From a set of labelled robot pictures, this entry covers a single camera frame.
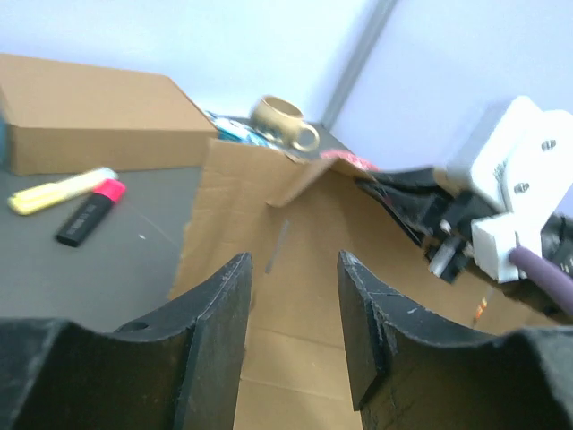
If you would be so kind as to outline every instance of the red object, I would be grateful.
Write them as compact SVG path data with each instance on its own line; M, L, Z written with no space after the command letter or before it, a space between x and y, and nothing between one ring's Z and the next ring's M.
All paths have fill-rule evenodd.
M116 179L106 179L98 185L93 192L95 194L105 195L113 203L117 203L125 192L125 185Z
M360 168L361 170L371 170L371 171L378 171L380 170L376 166L374 166L370 161L367 159L363 159L362 157L358 157L357 155L353 154L348 150L325 150L321 152L322 159L345 159L350 164Z

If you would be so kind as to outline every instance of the pink highlighter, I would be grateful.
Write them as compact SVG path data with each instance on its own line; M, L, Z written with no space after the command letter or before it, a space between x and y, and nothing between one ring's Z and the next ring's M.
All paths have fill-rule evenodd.
M115 179L106 179L63 224L56 240L64 245L80 246L111 208L121 200L124 192L124 184Z

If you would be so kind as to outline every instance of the cardboard box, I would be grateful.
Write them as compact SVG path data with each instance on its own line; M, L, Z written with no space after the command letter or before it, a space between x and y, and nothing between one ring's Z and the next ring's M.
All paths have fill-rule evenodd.
M199 166L217 136L166 76L25 56L0 55L0 108L18 175Z
M485 282L455 285L428 272L385 210L359 191L366 174L342 160L213 142L171 297L237 253L253 258L252 311L235 430L359 430L352 410L338 307L338 251L434 312L468 325ZM534 313L496 293L478 329L500 333Z

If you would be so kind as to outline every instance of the gray table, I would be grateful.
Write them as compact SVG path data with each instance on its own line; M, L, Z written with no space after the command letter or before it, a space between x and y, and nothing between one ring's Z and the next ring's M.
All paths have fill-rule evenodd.
M344 149L317 128L321 151ZM29 217L3 204L16 191L64 177L0 171L0 317L57 316L112 331L165 303L201 169L121 173L124 199L79 248L58 244L54 234L81 198Z

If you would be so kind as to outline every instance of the gold mug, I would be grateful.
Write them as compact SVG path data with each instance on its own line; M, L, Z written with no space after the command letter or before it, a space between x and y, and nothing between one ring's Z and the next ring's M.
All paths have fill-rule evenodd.
M259 101L252 110L249 125L269 142L292 146L302 152L316 150L321 141L316 129L305 123L298 107L274 96L265 96ZM308 130L314 136L314 141L306 146L298 142L303 130Z

